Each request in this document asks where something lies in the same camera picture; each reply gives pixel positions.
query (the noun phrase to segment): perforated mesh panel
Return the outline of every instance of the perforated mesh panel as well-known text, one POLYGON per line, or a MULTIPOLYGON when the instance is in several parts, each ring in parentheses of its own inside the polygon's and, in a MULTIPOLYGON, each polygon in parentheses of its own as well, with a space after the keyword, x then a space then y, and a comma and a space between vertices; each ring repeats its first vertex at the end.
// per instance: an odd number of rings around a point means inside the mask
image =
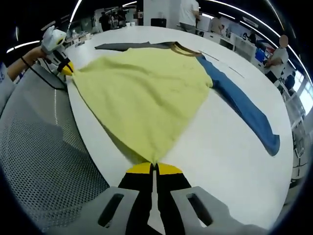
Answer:
POLYGON ((74 221, 109 185, 82 142, 68 95, 30 73, 0 118, 0 159, 22 208, 46 231, 74 221))

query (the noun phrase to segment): round table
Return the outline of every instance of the round table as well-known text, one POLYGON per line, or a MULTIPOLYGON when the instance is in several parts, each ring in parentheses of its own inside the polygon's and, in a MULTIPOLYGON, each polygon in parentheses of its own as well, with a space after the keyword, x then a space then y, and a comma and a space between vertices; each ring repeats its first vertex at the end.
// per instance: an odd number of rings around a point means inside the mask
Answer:
MULTIPOLYGON (((101 55, 104 43, 177 41, 204 53, 267 116, 280 150, 270 156, 260 140, 232 108, 211 90, 196 116, 161 162, 180 168, 191 186, 200 186, 228 205, 233 218, 265 229, 272 227, 284 204, 292 172, 292 135, 286 107, 277 88, 251 63, 205 38, 178 30, 136 26, 94 35, 67 49, 76 69, 101 55)), ((113 144, 84 103, 72 80, 68 93, 78 130, 101 174, 117 186, 133 163, 113 144)))

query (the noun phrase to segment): white shirt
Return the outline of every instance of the white shirt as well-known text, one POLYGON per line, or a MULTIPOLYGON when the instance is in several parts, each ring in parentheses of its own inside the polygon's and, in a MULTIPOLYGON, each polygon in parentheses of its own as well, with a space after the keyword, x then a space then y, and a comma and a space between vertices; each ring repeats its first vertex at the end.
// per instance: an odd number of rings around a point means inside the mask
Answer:
POLYGON ((214 17, 212 20, 212 28, 211 31, 213 31, 214 33, 221 33, 220 27, 222 27, 222 23, 221 20, 218 19, 217 17, 214 17))
POLYGON ((199 11, 199 3, 196 0, 181 0, 179 22, 196 26, 196 17, 192 11, 199 11))
POLYGON ((0 116, 13 90, 14 84, 7 74, 6 66, 0 62, 0 116))
POLYGON ((269 68, 269 71, 272 71, 272 73, 275 75, 275 77, 278 79, 281 77, 282 71, 285 68, 287 62, 288 62, 288 52, 286 48, 278 48, 274 51, 273 56, 271 60, 274 60, 276 58, 280 58, 282 60, 281 65, 271 66, 269 68))

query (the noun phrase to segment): yellow garment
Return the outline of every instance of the yellow garment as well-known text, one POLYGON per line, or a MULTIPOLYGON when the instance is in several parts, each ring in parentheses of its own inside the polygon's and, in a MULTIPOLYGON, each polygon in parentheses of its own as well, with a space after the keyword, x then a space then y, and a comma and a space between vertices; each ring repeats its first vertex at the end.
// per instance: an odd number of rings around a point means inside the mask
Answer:
POLYGON ((98 58, 73 76, 98 120, 154 164, 172 148, 213 86, 195 57, 179 53, 129 49, 98 58))

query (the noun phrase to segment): robotic hand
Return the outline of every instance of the robotic hand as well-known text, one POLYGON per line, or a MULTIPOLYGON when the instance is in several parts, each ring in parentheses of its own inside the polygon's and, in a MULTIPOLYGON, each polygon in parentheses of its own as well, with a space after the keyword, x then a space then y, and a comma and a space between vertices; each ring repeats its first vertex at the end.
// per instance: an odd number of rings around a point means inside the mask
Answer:
POLYGON ((65 32, 51 26, 43 36, 41 47, 43 52, 47 54, 46 58, 57 66, 58 72, 64 75, 72 75, 74 65, 67 57, 63 46, 66 36, 65 32))

